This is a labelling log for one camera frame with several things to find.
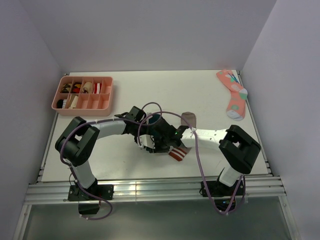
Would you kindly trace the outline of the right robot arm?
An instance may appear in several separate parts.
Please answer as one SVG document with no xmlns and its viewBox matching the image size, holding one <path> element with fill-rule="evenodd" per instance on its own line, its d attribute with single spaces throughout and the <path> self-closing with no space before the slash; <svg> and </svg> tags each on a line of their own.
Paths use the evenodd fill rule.
<svg viewBox="0 0 320 240">
<path fill-rule="evenodd" d="M 238 125 L 231 125 L 228 129 L 207 130 L 186 125 L 175 128 L 160 123 L 147 133 L 156 151 L 182 147 L 220 151 L 228 162 L 216 183 L 216 189 L 222 195 L 229 194 L 241 176 L 251 173 L 261 151 L 261 145 Z"/>
</svg>

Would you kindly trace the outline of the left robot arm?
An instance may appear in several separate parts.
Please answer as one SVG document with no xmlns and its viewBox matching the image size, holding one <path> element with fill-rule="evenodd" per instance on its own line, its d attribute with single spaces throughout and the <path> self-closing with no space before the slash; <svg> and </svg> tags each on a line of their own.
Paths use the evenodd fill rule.
<svg viewBox="0 0 320 240">
<path fill-rule="evenodd" d="M 101 138 L 113 135 L 132 135 L 138 146 L 142 146 L 139 137 L 148 134 L 158 120 L 160 114 L 147 117 L 147 114 L 132 107 L 130 112 L 118 114 L 110 119 L 86 121 L 77 116 L 72 119 L 67 128 L 55 143 L 55 149 L 60 154 L 63 164 L 70 167 L 71 174 L 80 187 L 79 194 L 86 200 L 91 200 L 99 194 L 98 180 L 93 175 L 89 158 Z"/>
</svg>

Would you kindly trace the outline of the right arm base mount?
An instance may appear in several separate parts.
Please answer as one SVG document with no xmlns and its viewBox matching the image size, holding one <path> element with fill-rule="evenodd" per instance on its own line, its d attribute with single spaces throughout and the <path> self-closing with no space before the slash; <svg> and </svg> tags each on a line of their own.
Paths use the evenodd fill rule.
<svg viewBox="0 0 320 240">
<path fill-rule="evenodd" d="M 211 180 L 211 181 L 207 181 L 206 183 L 207 183 L 210 195 L 214 198 L 216 207 L 222 212 L 227 210 L 231 202 L 231 198 L 234 193 L 234 190 L 236 190 L 236 194 L 235 194 L 234 200 L 232 201 L 231 207 L 229 209 L 230 211 L 233 211 L 237 206 L 236 197 L 245 196 L 245 185 L 242 180 L 240 181 L 240 184 L 238 187 L 237 187 L 238 180 L 236 180 L 234 185 L 231 187 L 218 182 L 218 180 L 216 181 Z"/>
</svg>

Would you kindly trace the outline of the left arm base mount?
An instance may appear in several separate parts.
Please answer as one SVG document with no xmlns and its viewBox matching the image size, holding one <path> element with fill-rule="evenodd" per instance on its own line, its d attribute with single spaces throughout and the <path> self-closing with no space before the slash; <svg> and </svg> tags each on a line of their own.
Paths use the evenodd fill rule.
<svg viewBox="0 0 320 240">
<path fill-rule="evenodd" d="M 110 200 L 113 199 L 114 185 L 113 184 L 96 184 L 88 189 L 81 189 L 77 184 L 69 187 L 68 202 L 78 202 L 78 212 L 82 216 L 96 215 L 102 203 L 110 207 L 107 215 L 110 215 L 113 206 Z"/>
</svg>

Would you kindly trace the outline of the dark green patterned sock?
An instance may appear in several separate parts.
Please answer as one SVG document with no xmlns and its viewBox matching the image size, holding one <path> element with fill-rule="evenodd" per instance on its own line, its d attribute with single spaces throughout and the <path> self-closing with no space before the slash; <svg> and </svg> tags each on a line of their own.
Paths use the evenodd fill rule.
<svg viewBox="0 0 320 240">
<path fill-rule="evenodd" d="M 154 136 L 156 138 L 158 138 L 160 136 L 160 134 L 157 131 L 157 122 L 158 120 L 161 119 L 161 115 L 160 114 L 155 114 L 153 116 L 151 116 L 148 120 L 148 134 L 151 136 Z"/>
</svg>

